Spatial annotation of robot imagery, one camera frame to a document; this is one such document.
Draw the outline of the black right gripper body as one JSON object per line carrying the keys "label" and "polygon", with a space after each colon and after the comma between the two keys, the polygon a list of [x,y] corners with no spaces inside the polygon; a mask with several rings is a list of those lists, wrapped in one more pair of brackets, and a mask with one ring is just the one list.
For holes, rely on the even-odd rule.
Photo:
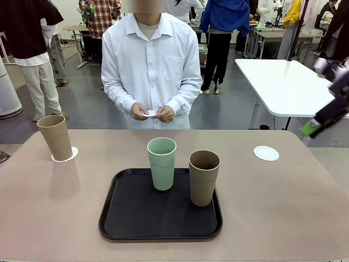
{"label": "black right gripper body", "polygon": [[314,117],[315,123],[323,128],[337,123],[348,113],[348,73],[337,78],[329,87],[329,91],[334,99]]}

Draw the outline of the person's left hand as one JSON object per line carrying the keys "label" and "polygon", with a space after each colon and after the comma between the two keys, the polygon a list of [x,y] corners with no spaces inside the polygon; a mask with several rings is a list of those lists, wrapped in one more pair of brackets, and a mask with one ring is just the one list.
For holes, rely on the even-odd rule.
{"label": "person's left hand", "polygon": [[154,118],[159,119],[163,123],[169,123],[174,120],[174,117],[175,113],[173,109],[165,105],[157,111],[157,115]]}

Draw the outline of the person's right hand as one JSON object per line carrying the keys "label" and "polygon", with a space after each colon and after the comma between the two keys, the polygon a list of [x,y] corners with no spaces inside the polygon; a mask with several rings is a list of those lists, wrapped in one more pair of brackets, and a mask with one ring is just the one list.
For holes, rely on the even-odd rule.
{"label": "person's right hand", "polygon": [[144,120],[148,119],[148,117],[147,117],[148,111],[143,106],[143,104],[141,104],[139,102],[135,102],[131,106],[130,113],[131,113],[133,119],[135,119],[137,121],[144,121]]}

